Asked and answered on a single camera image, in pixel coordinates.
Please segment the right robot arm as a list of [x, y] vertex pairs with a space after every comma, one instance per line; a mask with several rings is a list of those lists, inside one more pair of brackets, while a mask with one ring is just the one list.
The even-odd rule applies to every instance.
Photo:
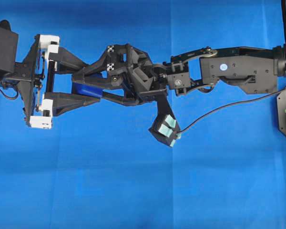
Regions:
[[[281, 2], [286, 41], [286, 0]], [[172, 147], [183, 130], [167, 101], [198, 90], [211, 92], [222, 81], [246, 94], [276, 95], [279, 130], [286, 136], [286, 42], [272, 49], [201, 48], [154, 64], [146, 52], [129, 44], [110, 45], [93, 64], [72, 74], [72, 83], [102, 89], [102, 98], [123, 106], [156, 101], [158, 114], [150, 133]]]

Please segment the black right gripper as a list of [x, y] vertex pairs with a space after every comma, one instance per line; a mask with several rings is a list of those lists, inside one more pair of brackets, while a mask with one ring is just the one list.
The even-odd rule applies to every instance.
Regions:
[[166, 84], [159, 80], [148, 53], [130, 44], [106, 47], [98, 61], [71, 76], [73, 83], [106, 90], [122, 89], [116, 95], [103, 91], [102, 99], [120, 105], [141, 105], [168, 95]]

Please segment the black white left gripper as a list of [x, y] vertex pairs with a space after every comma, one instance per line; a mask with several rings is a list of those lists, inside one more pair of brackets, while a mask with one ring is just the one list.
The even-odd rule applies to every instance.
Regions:
[[28, 127], [51, 129], [53, 116], [98, 103], [100, 98], [79, 94], [46, 92], [41, 95], [44, 70], [75, 73], [88, 64], [60, 47], [60, 37], [37, 34], [28, 54], [15, 66], [16, 89], [23, 102], [24, 121]]

